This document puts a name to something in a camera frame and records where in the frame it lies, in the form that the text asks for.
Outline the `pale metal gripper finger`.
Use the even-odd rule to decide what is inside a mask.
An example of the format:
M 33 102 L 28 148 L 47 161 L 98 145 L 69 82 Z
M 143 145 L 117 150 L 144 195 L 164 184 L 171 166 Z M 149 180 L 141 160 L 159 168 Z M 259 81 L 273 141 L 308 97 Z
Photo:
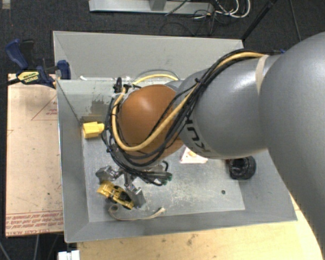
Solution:
M 108 165 L 97 170 L 95 175 L 98 178 L 99 183 L 104 181 L 115 181 L 120 177 L 120 171 L 115 170 L 111 165 Z
M 142 208 L 146 204 L 146 199 L 144 197 L 142 188 L 140 187 L 135 187 L 132 183 L 131 184 L 126 184 L 125 185 L 125 190 L 126 193 L 129 195 L 131 198 L 134 207 L 136 209 Z

